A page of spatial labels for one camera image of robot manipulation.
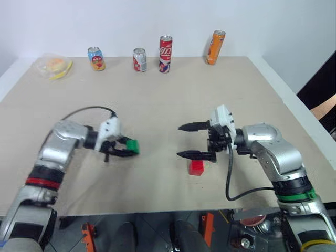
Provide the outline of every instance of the red can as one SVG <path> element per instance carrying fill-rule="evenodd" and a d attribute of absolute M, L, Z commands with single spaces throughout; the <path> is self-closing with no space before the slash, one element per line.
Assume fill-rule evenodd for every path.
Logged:
<path fill-rule="evenodd" d="M 171 36 L 161 36 L 160 37 L 160 63 L 159 71 L 163 73 L 169 72 L 170 61 L 172 58 L 172 46 L 173 38 Z"/>

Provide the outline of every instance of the black cable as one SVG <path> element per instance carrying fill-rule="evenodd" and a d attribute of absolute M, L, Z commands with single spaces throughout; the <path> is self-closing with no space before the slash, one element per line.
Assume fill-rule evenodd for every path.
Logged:
<path fill-rule="evenodd" d="M 61 119 L 62 120 L 65 120 L 65 119 L 68 119 L 70 116 L 74 115 L 74 114 L 77 114 L 78 112 L 81 112 L 83 110 L 88 110 L 88 109 L 103 109 L 103 110 L 107 110 L 107 111 L 110 111 L 111 112 L 111 118 L 112 117 L 116 117 L 117 114 L 112 110 L 112 109 L 109 109 L 107 107 L 102 107 L 102 106 L 89 106 L 89 107 L 84 107 L 84 108 L 81 108 L 81 109 L 77 109 L 75 110 L 74 112 L 71 112 L 70 114 L 66 115 L 65 117 L 63 117 Z M 43 143 L 40 147 L 40 150 L 42 149 L 43 145 L 47 142 L 48 138 L 50 137 L 51 133 L 53 132 L 53 130 L 50 130 L 49 133 L 47 134 L 47 136 L 44 138 L 43 140 Z"/>
<path fill-rule="evenodd" d="M 231 174 L 232 174 L 232 168 L 233 168 L 233 150 L 232 150 L 232 146 L 231 144 L 227 145 L 229 148 L 229 166 L 228 166 L 228 170 L 227 170 L 227 178 L 226 178 L 226 187 L 225 187 L 225 196 L 227 198 L 228 201 L 235 201 L 247 194 L 250 193 L 254 193 L 254 192 L 258 192 L 258 191 L 262 191 L 262 190 L 272 190 L 274 191 L 273 187 L 260 187 L 260 188 L 255 188 L 252 190 L 248 190 L 246 192 L 243 192 L 233 198 L 230 198 L 229 196 L 229 188 L 230 188 L 230 180 L 231 180 Z"/>

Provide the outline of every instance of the floor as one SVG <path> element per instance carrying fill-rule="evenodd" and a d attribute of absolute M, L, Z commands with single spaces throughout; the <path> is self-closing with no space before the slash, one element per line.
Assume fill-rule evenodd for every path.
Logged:
<path fill-rule="evenodd" d="M 225 222 L 218 211 L 214 213 L 214 227 L 212 251 L 223 251 L 227 246 L 229 224 Z M 46 252 L 86 252 L 85 244 L 81 242 L 81 224 L 90 222 L 95 224 L 98 236 L 95 239 L 97 252 L 108 252 L 109 244 L 119 228 L 124 222 L 135 224 L 138 232 L 137 252 L 169 252 L 171 242 L 169 238 L 169 224 L 176 219 L 182 219 L 199 227 L 200 215 L 204 212 L 166 212 L 166 213 L 145 213 L 145 214 L 123 214 L 123 215 L 101 215 L 101 216 L 81 216 L 66 228 L 60 230 L 56 225 L 54 235 L 44 251 Z"/>

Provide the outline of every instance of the green block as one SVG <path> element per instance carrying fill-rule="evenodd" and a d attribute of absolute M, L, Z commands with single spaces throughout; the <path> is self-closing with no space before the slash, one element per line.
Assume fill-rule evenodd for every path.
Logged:
<path fill-rule="evenodd" d="M 133 151 L 136 154 L 139 154 L 139 144 L 137 140 L 127 140 L 126 147 L 127 147 L 127 150 Z"/>

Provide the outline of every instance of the soda can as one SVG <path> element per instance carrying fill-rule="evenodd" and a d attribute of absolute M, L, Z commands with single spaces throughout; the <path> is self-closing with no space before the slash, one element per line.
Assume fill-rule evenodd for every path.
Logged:
<path fill-rule="evenodd" d="M 225 38 L 225 31 L 222 31 L 222 30 L 214 31 L 214 34 L 212 36 L 211 43 L 209 46 L 208 55 L 206 56 L 206 62 L 209 65 L 216 64 L 224 38 Z"/>
<path fill-rule="evenodd" d="M 145 72 L 147 70 L 147 55 L 145 49 L 136 48 L 133 50 L 133 65 L 137 72 Z"/>
<path fill-rule="evenodd" d="M 88 56 L 95 71 L 101 71 L 105 69 L 103 54 L 99 47 L 90 47 L 88 49 Z"/>
<path fill-rule="evenodd" d="M 170 61 L 172 58 L 173 38 L 171 36 L 160 37 L 160 56 L 159 71 L 167 73 L 170 69 Z"/>

